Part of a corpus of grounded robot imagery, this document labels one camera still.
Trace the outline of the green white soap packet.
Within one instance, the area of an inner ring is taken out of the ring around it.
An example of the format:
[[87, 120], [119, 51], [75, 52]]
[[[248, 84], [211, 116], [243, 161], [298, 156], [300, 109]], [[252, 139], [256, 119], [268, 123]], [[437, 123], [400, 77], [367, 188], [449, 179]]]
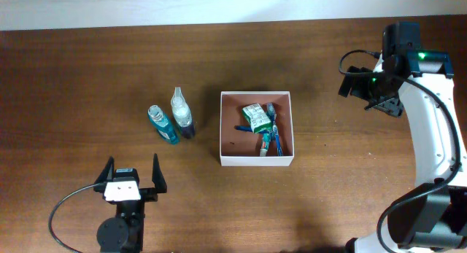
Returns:
[[244, 118], [248, 121], [253, 133], [260, 133], [262, 131], [271, 130], [272, 121], [265, 113], [260, 104], [255, 103], [243, 107], [242, 114]]

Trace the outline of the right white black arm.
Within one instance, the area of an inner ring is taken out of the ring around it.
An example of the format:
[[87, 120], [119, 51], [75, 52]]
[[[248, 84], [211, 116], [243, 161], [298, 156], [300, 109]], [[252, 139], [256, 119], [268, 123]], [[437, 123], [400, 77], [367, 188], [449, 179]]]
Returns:
[[446, 252], [466, 247], [466, 148], [455, 111], [454, 71], [445, 52], [425, 50], [417, 23], [388, 25], [372, 69], [342, 69], [339, 94], [368, 109], [408, 117], [415, 187], [381, 214], [347, 252]]

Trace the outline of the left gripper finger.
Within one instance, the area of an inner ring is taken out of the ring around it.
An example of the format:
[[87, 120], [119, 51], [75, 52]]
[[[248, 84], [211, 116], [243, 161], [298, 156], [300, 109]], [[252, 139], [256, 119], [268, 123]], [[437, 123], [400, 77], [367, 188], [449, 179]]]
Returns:
[[101, 171], [94, 183], [100, 184], [104, 182], [111, 182], [114, 178], [114, 165], [115, 160], [112, 156], [110, 156], [104, 169]]
[[153, 155], [152, 182], [157, 193], [167, 193], [167, 183], [161, 171], [158, 155]]

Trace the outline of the blue white toothbrush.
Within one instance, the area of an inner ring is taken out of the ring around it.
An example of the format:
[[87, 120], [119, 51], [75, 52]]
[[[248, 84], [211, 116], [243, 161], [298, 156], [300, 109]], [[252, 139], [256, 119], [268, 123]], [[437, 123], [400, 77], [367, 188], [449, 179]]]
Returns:
[[276, 123], [277, 113], [275, 111], [275, 108], [272, 102], [267, 103], [266, 113], [272, 122], [272, 132], [274, 134], [274, 138], [275, 138], [275, 142], [277, 146], [277, 155], [281, 157], [283, 156], [283, 151], [282, 151], [282, 146], [281, 146], [280, 138], [279, 138], [279, 131], [278, 131], [277, 123]]

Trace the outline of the teal mouthwash bottle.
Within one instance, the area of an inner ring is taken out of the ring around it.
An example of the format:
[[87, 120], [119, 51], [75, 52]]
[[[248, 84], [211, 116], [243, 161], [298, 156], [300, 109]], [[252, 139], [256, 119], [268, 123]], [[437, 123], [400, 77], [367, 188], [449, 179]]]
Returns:
[[158, 134], [170, 144], [178, 144], [179, 137], [167, 114], [158, 106], [152, 105], [147, 111], [151, 124], [156, 128]]

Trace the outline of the blue disposable razor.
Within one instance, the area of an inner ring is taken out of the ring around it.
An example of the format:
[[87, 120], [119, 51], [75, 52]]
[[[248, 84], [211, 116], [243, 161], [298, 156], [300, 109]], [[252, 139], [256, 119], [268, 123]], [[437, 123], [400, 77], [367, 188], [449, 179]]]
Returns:
[[244, 125], [235, 125], [234, 128], [238, 131], [252, 132], [252, 128]]

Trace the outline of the clear foam soap bottle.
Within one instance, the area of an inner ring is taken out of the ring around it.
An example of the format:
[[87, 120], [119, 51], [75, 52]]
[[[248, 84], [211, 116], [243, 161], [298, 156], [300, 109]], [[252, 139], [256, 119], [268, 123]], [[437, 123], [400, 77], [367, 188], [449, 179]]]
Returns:
[[186, 139], [192, 139], [196, 131], [190, 107], [182, 94], [181, 87], [175, 87], [174, 89], [174, 95], [171, 98], [171, 108], [181, 135]]

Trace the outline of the teal toothpaste tube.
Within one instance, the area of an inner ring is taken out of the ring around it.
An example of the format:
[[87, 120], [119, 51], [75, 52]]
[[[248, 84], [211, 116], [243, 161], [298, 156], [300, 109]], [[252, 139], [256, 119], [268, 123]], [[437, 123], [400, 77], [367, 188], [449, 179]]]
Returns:
[[267, 155], [267, 152], [269, 150], [269, 145], [271, 142], [271, 134], [270, 133], [264, 133], [262, 136], [262, 142], [260, 146], [260, 153], [259, 155], [261, 157], [265, 157]]

